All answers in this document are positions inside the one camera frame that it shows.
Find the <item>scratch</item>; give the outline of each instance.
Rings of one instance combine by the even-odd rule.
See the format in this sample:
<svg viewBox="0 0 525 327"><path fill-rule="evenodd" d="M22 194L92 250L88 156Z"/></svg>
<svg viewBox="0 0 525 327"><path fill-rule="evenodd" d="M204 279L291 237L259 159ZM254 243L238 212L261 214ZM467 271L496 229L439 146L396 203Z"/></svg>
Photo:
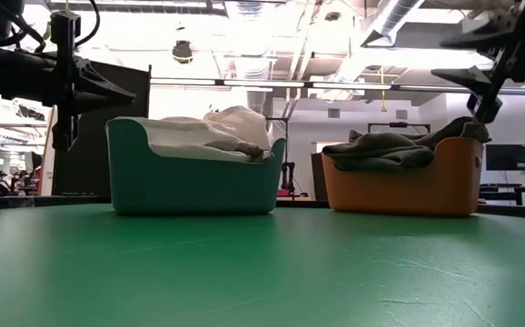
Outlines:
<svg viewBox="0 0 525 327"><path fill-rule="evenodd" d="M413 261L410 261L410 260L406 260L406 259L400 259L400 260L403 261L403 262L406 262L406 263L411 263L411 264L413 264L415 266L418 266L418 267L421 267L421 268L426 268L426 269L433 270L433 271L438 272L438 273L446 273L446 274L448 274L450 276L453 276L453 277L456 277L456 278L460 278L460 279L462 279L464 281L474 282L474 280L472 278L464 276L464 275L461 275L459 273L448 272L448 271L442 270L440 268L434 268L434 267L431 267L431 266L423 264L423 263L416 263L416 262L413 262Z"/></svg>
<svg viewBox="0 0 525 327"><path fill-rule="evenodd" d="M478 312L476 309L474 309L474 307L468 301L466 301L466 299L462 298L462 301L466 304L466 306L469 307L469 309L471 309L474 312L474 314L477 315L477 317L479 317L479 319L484 321L490 327L495 327L494 323L490 322L490 320L485 318L482 314L480 314L480 312Z"/></svg>
<svg viewBox="0 0 525 327"><path fill-rule="evenodd" d="M403 327L408 327L405 323L403 323L400 319L398 319L398 317L393 314L393 312L388 312L388 314L391 316L391 318L397 323L399 324L400 326L403 326Z"/></svg>
<svg viewBox="0 0 525 327"><path fill-rule="evenodd" d="M226 310L230 310L230 309L235 309L235 308L241 307L243 305L246 305L246 304L249 304L249 303L252 303L252 302L258 302L258 301L260 301L262 299L263 299L262 297L252 298L252 299L249 299L249 300L246 300L246 301L238 302L238 303L235 303L235 304L224 306L222 308L217 308L217 309L211 310L210 313L216 313L216 312L222 312L222 311L226 311Z"/></svg>
<svg viewBox="0 0 525 327"><path fill-rule="evenodd" d="M152 251L152 250L159 250L159 249L164 249L164 248L168 248L168 247L181 246L181 245L186 245L186 244L200 243L200 242L209 241L209 240L212 240L212 239L215 239L215 238L218 238L218 237L221 237L221 235L203 237L201 239L182 241L182 242L178 242L178 243L162 244L162 245L148 246L148 247L138 248L138 249L125 250L125 251L121 251L120 254L124 254L124 253L139 253L139 252L144 252L144 251ZM105 257L108 258L108 257L112 257L112 256L115 256L115 253L106 255Z"/></svg>
<svg viewBox="0 0 525 327"><path fill-rule="evenodd" d="M396 267L418 267L418 265L416 264L402 264L402 263L392 263L392 262L373 262L373 263L391 264L391 265L395 265Z"/></svg>
<svg viewBox="0 0 525 327"><path fill-rule="evenodd" d="M437 303L431 302L421 302L421 301L404 301L404 300L395 300L395 299L381 299L382 303L392 303L392 304L409 304L409 305L433 305Z"/></svg>
<svg viewBox="0 0 525 327"><path fill-rule="evenodd" d="M353 253L352 250L350 250L350 249L346 249L346 248L344 248L344 247L342 247L342 246L338 247L338 249L340 249L340 250L342 250L342 251L345 251L345 252L347 252L347 253Z"/></svg>

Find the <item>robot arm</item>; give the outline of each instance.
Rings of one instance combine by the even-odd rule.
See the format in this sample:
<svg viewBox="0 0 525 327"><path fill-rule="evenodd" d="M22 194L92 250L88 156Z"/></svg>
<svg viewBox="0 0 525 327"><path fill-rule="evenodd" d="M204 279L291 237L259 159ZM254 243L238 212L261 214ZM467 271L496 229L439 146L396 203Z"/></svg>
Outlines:
<svg viewBox="0 0 525 327"><path fill-rule="evenodd" d="M7 38L10 20L23 23L19 15L23 8L24 0L0 0L0 45L12 42L12 38L17 42L22 35L31 35L38 41L40 35L35 35L29 26ZM51 15L51 41L57 45L55 54L40 52L44 44L42 37L41 46L34 54L0 49L0 95L5 99L21 97L40 101L47 106L56 104L58 121L53 127L53 147L59 151L68 151L76 141L80 114L128 104L135 99L135 94L97 73L88 60L74 55L75 39L80 33L81 17L60 11Z"/></svg>
<svg viewBox="0 0 525 327"><path fill-rule="evenodd" d="M486 72L478 68L432 70L435 76L469 88L472 95L467 106L472 115L481 123L492 123L502 106L497 94L505 80L525 81L525 0L507 14L495 15L485 26L441 46L475 49L495 61Z"/></svg>

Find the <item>table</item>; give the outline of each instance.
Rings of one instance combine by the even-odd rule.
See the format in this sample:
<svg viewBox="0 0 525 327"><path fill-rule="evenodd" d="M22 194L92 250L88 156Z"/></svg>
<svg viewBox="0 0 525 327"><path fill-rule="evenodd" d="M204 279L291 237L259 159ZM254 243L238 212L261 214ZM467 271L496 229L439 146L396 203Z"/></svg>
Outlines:
<svg viewBox="0 0 525 327"><path fill-rule="evenodd" d="M513 192L499 192L499 189L513 189ZM525 186L481 186L479 197L488 201L514 201L515 205L523 205L523 194L525 193Z"/></svg>
<svg viewBox="0 0 525 327"><path fill-rule="evenodd" d="M525 326L525 218L0 210L3 326Z"/></svg>

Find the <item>white cloth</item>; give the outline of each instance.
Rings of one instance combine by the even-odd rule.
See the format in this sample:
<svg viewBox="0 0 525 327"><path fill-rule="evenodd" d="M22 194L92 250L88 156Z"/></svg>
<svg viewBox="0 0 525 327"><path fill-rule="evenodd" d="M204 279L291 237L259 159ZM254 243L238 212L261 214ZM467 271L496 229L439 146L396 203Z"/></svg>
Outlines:
<svg viewBox="0 0 525 327"><path fill-rule="evenodd" d="M236 105L220 113L208 113L204 120L219 123L214 128L234 135L244 142L256 144L265 151L271 150L272 138L266 131L266 118L252 109Z"/></svg>
<svg viewBox="0 0 525 327"><path fill-rule="evenodd" d="M270 150L264 116L261 120L256 116L259 114L244 107L228 110L228 113L224 110L208 114L204 120L190 117L168 117L159 121L123 119L138 122L147 133L152 151L161 156L246 163L249 161L247 154L233 151L239 143L256 144L263 150Z"/></svg>

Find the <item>orange basket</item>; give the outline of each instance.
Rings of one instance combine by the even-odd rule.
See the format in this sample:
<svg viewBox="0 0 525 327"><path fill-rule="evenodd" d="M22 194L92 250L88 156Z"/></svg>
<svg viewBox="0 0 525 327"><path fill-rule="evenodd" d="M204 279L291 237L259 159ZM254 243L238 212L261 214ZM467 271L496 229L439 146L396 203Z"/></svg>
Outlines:
<svg viewBox="0 0 525 327"><path fill-rule="evenodd" d="M329 206L336 211L465 216L479 200L482 144L442 140L434 161L407 171L343 172L322 154Z"/></svg>

